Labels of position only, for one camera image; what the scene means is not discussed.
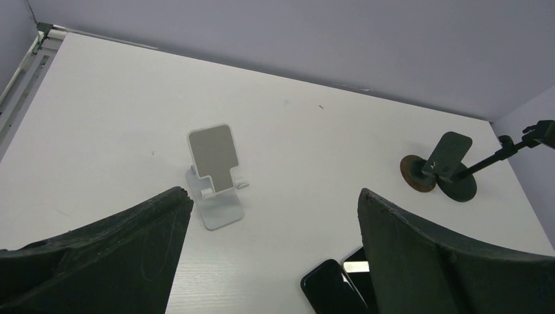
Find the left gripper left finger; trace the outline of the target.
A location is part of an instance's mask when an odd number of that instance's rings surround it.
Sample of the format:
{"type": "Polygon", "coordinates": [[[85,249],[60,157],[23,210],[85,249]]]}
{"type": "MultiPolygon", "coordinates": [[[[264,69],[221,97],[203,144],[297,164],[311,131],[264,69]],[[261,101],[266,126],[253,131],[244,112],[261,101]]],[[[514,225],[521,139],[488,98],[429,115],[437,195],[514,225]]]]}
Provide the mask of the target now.
{"type": "Polygon", "coordinates": [[[164,313],[194,202],[179,186],[1,251],[2,313],[164,313]]]}

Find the black round base stand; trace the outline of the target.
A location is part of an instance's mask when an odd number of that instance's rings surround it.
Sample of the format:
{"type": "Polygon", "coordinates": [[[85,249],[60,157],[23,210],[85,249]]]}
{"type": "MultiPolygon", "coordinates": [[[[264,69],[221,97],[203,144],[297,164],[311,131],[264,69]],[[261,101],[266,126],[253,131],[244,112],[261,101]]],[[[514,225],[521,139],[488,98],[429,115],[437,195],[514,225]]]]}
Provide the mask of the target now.
{"type": "Polygon", "coordinates": [[[451,179],[439,179],[439,188],[450,199],[457,202],[467,202],[472,200],[477,193],[477,183],[474,174],[493,165],[514,156],[523,148],[534,148],[539,145],[554,148],[554,121],[540,120],[532,126],[526,127],[522,131],[521,141],[515,143],[511,136],[502,135],[498,137],[501,148],[493,155],[480,161],[479,163],[466,167],[460,164],[457,171],[451,179]]]}

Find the phone from wooden stand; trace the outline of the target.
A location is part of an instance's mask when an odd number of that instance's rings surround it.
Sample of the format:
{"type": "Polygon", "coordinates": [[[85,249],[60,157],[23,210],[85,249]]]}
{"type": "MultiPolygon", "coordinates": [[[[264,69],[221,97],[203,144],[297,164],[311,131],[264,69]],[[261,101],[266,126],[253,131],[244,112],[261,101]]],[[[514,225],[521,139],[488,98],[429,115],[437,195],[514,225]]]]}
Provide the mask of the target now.
{"type": "Polygon", "coordinates": [[[340,265],[349,275],[358,293],[365,301],[369,313],[379,313],[370,268],[364,248],[359,247],[341,261],[340,265]]]}

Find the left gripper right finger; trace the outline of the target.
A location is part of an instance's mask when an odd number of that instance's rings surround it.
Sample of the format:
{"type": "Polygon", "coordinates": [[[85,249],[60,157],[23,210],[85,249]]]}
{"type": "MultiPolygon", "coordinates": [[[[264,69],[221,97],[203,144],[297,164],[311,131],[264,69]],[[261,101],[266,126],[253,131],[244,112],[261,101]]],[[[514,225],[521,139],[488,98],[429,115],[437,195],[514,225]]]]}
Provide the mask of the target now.
{"type": "Polygon", "coordinates": [[[553,313],[554,258],[492,245],[364,188],[357,215],[380,313],[553,313]]]}

